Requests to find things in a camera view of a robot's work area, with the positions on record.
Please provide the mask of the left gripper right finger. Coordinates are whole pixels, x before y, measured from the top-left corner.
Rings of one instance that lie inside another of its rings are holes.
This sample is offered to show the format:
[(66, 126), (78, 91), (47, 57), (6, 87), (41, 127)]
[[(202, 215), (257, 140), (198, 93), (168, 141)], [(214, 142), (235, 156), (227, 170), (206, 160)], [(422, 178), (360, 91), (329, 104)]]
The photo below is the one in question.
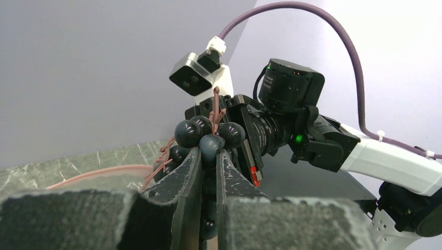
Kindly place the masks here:
[(376, 249), (359, 205), (342, 198), (268, 198), (217, 156), (219, 249)]

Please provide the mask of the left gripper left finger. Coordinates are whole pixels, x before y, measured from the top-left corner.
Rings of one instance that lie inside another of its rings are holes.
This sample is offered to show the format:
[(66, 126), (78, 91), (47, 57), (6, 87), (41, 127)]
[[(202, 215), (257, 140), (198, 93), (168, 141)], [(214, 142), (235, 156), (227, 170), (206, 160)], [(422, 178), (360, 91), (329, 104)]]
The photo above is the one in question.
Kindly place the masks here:
[(201, 182), (201, 153), (194, 148), (143, 193), (17, 193), (1, 203), (1, 249), (198, 249)]

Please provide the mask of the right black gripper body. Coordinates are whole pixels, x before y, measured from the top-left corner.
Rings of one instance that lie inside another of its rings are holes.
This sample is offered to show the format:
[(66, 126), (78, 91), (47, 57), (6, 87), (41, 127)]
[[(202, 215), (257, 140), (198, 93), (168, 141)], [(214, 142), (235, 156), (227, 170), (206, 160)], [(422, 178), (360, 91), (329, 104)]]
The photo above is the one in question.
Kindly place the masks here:
[(235, 122), (245, 130), (245, 140), (231, 157), (234, 167), (254, 186), (260, 186), (264, 163), (262, 156), (274, 156), (288, 144), (295, 130), (295, 114), (277, 114), (245, 95), (221, 96), (219, 108), (226, 109), (223, 122)]

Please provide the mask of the black grape bunch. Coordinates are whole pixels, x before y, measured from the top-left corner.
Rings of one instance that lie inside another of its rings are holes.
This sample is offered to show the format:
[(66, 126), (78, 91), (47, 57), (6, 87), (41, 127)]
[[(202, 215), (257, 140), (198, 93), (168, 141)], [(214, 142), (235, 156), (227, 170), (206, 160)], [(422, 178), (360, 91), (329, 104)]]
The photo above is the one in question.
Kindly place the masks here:
[(155, 163), (150, 177), (158, 182), (175, 170), (188, 156), (191, 149), (198, 147), (202, 161), (202, 204), (200, 216), (200, 240), (211, 240), (217, 235), (216, 228), (216, 157), (225, 149), (234, 157), (235, 152), (245, 140), (245, 129), (236, 122), (214, 123), (205, 116), (194, 116), (184, 120), (175, 128), (175, 146), (169, 147), (166, 164), (160, 160)]

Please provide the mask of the clear zip top bag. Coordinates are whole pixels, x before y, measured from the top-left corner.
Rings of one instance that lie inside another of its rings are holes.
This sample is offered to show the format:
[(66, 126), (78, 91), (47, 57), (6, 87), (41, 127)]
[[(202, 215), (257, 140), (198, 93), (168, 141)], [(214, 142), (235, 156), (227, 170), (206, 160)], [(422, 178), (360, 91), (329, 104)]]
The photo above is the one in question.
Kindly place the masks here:
[(124, 175), (146, 177), (148, 174), (151, 174), (152, 172), (153, 172), (153, 167), (150, 165), (124, 165), (124, 166), (109, 167), (109, 168), (82, 173), (73, 178), (64, 180), (63, 182), (51, 185), (46, 189), (49, 190), (49, 189), (71, 186), (82, 181), (91, 181), (96, 178), (103, 178), (103, 177), (112, 177), (112, 176), (120, 177)]

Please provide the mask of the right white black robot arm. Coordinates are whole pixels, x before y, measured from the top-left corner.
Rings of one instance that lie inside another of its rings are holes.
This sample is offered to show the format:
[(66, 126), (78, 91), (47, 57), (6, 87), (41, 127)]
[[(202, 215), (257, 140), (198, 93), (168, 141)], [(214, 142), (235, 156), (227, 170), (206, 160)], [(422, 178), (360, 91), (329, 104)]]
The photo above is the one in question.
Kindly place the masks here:
[(235, 122), (234, 167), (254, 186), (262, 179), (266, 154), (289, 145), (291, 161), (307, 161), (331, 172), (355, 172), (381, 179), (379, 199), (362, 201), (379, 248), (408, 246), (441, 235), (441, 164), (420, 147), (397, 146), (320, 115), (317, 102), (324, 76), (305, 66), (272, 58), (257, 78), (253, 97), (233, 95), (229, 70), (220, 61), (187, 59), (182, 85), (195, 98), (186, 118), (215, 111), (218, 123)]

